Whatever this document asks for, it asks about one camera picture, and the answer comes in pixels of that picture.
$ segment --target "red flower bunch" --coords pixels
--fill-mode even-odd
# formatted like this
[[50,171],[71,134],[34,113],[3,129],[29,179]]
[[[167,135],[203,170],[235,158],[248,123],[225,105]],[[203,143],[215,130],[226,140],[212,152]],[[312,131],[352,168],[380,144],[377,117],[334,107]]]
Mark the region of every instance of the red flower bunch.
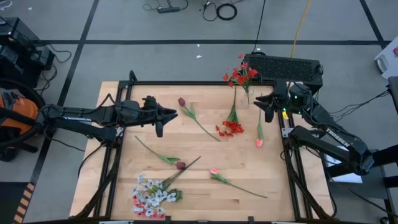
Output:
[[225,127],[224,131],[220,130],[220,127],[216,125],[216,130],[221,137],[233,137],[234,134],[243,133],[244,129],[239,124],[238,115],[236,114],[235,108],[236,101],[236,87],[235,87],[235,96],[234,96],[234,104],[231,108],[231,112],[229,112],[228,118],[226,121],[223,121],[223,126]]

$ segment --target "white flower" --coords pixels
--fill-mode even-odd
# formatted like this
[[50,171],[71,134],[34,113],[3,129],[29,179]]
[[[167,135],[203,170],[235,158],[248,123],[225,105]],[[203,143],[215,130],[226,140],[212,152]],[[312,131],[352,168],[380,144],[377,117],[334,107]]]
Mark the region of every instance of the white flower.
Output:
[[144,208],[133,207],[131,210],[132,210],[133,212],[143,212],[143,211],[144,211]]
[[148,185],[149,188],[151,189],[152,186],[154,185],[154,181],[153,181],[152,179],[149,179],[149,180],[147,181],[147,185]]
[[160,205],[159,200],[157,200],[156,198],[152,200],[152,206],[153,207],[158,207]]
[[153,216],[154,215],[154,213],[155,213],[155,211],[153,210],[153,209],[148,209],[147,210],[147,212],[145,213],[145,215],[147,216],[147,217],[151,217],[151,216]]
[[160,188],[160,189],[162,189],[162,188],[163,188],[162,181],[161,181],[161,180],[156,180],[156,181],[155,181],[155,186],[158,187],[158,188]]
[[175,196],[176,196],[176,195],[177,195],[176,193],[171,193],[171,194],[169,194],[169,195],[167,196],[166,201],[168,201],[168,202],[175,202],[175,200],[176,200]]
[[144,190],[150,190],[150,189],[152,189],[151,184],[149,183],[144,184]]
[[164,200],[165,198],[167,198],[167,192],[166,192],[166,191],[163,191],[163,193],[162,193],[162,200]]
[[137,181],[138,181],[139,184],[141,184],[141,182],[142,182],[142,180],[143,180],[144,177],[145,177],[145,175],[142,174],[142,175],[140,175],[140,176],[137,178]]
[[162,208],[162,207],[157,208],[157,213],[158,214],[163,214],[165,212],[166,212],[166,210],[164,210],[164,208]]
[[133,189],[130,190],[130,194],[132,194],[132,196],[135,196],[139,193],[139,189],[138,186],[134,187]]

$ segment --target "black metal frame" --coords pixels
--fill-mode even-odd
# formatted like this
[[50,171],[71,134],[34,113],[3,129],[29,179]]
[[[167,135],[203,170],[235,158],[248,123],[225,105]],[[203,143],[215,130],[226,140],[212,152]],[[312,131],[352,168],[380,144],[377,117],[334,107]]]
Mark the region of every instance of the black metal frame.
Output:
[[[252,83],[254,86],[274,86],[273,81],[265,81],[263,79],[259,79],[258,82]],[[193,82],[158,82],[158,81],[137,81],[136,76],[133,73],[130,73],[130,77],[128,81],[120,81],[118,85],[118,92],[116,95],[116,101],[121,101],[122,98],[122,93],[126,89],[126,97],[125,100],[130,100],[131,98],[131,93],[132,93],[132,88],[134,85],[226,85],[226,82],[201,82],[201,81],[193,81]],[[278,120],[279,120],[279,126],[280,126],[280,131],[281,131],[281,137],[282,137],[282,128],[285,127],[284,124],[284,119],[282,117],[282,114],[278,114]],[[289,126],[293,128],[294,125],[294,119],[291,114],[289,114]],[[95,208],[94,208],[94,214],[93,217],[90,218],[85,218],[85,217],[75,217],[69,220],[55,220],[55,221],[48,221],[48,222],[40,222],[40,223],[47,223],[47,224],[53,224],[53,223],[98,223],[98,221],[110,221],[111,220],[111,213],[112,213],[112,207],[113,207],[113,200],[114,200],[114,194],[116,190],[116,179],[118,177],[118,169],[119,169],[119,162],[121,158],[121,150],[123,148],[123,136],[118,137],[118,144],[115,147],[116,154],[114,157],[114,163],[117,164],[117,169],[116,169],[116,175],[113,176],[110,182],[110,188],[109,188],[109,197],[108,201],[106,202],[106,211],[105,211],[105,216],[100,216],[101,212],[101,203],[102,203],[102,194],[99,197],[99,200],[97,201]],[[284,148],[284,156],[285,156],[285,162],[286,162],[286,168],[287,168],[287,176],[289,180],[289,188],[290,188],[290,196],[292,198],[292,204],[293,204],[293,211],[294,211],[294,219],[292,222],[304,222],[304,223],[341,223],[341,224],[363,224],[363,223],[355,223],[355,222],[341,222],[338,220],[324,220],[324,219],[314,219],[312,215],[312,208],[309,203],[309,200],[313,201],[313,198],[310,197],[310,199],[306,198],[303,196],[303,204],[305,207],[305,218],[302,218],[300,214],[300,205],[299,205],[299,199],[297,197],[297,191],[296,191],[296,184],[297,182],[294,180],[295,178],[291,176],[289,173],[289,169],[293,167],[292,161],[290,159],[290,150],[293,151],[293,154],[295,156],[295,161],[297,163],[297,173],[298,178],[301,183],[299,187],[300,188],[307,188],[306,183],[305,183],[305,174],[304,174],[304,169],[303,169],[303,163],[300,155],[299,150],[294,150],[290,149],[289,146],[283,142],[282,138],[282,143],[283,143],[283,148]],[[111,159],[111,151],[113,150],[112,147],[107,147],[106,148],[106,153],[104,156],[104,162],[102,166],[102,171],[101,171],[101,178],[99,185],[103,185],[105,178],[108,175],[108,168],[109,168],[109,163]],[[323,167],[325,168],[325,161],[322,159]],[[167,216],[165,220],[134,220],[134,223],[138,224],[156,224],[156,223],[178,223],[178,224],[189,224],[189,223],[202,223],[203,221],[199,220],[192,220],[192,221],[171,221],[171,217]],[[234,223],[234,224],[266,224],[266,223],[272,223],[272,222],[255,222],[254,217],[248,217],[248,221],[241,221],[241,222],[213,222],[213,221],[206,221],[203,223],[212,223],[212,224],[225,224],[225,223]]]

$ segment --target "electronic device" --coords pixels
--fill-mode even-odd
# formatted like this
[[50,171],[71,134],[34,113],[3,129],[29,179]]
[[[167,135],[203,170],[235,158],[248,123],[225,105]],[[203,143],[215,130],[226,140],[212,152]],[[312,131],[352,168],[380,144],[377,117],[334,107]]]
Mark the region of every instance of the electronic device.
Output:
[[261,74],[262,81],[288,80],[303,82],[312,94],[323,85],[323,67],[318,60],[273,57],[265,54],[246,54],[244,62]]
[[18,18],[0,19],[0,77],[34,88],[42,70],[51,68],[54,54],[35,45],[39,38]]

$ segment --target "red tulip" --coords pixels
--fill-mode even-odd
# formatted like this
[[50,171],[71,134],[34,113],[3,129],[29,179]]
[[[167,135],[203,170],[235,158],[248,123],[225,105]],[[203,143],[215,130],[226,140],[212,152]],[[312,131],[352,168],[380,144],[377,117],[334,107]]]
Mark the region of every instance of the red tulip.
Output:
[[183,98],[179,98],[178,103],[180,106],[185,106],[185,100]]
[[186,164],[184,162],[177,162],[177,169],[183,170],[185,169]]
[[228,74],[227,73],[225,73],[225,75],[223,76],[223,78],[224,78],[224,81],[228,81]]

